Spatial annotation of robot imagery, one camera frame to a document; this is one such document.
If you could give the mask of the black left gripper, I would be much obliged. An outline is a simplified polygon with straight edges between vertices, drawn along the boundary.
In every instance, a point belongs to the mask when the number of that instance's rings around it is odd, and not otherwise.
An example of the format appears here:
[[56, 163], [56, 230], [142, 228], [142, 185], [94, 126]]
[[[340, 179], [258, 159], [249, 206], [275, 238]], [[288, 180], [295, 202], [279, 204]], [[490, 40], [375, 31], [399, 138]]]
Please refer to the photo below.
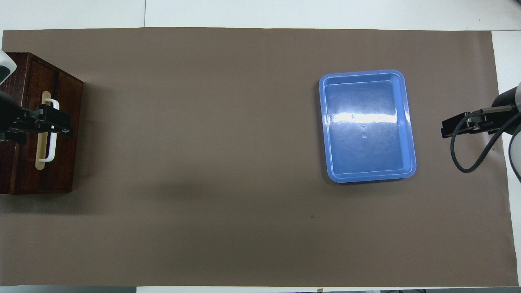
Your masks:
[[[20, 118], [28, 117], [37, 124], [14, 124]], [[48, 124], [70, 124], [70, 115], [49, 105], [39, 105], [36, 110], [29, 111], [5, 93], [0, 92], [0, 141], [11, 141], [16, 144], [26, 144], [27, 135], [24, 132], [52, 132], [65, 137], [73, 137], [73, 129], [62, 128]]]

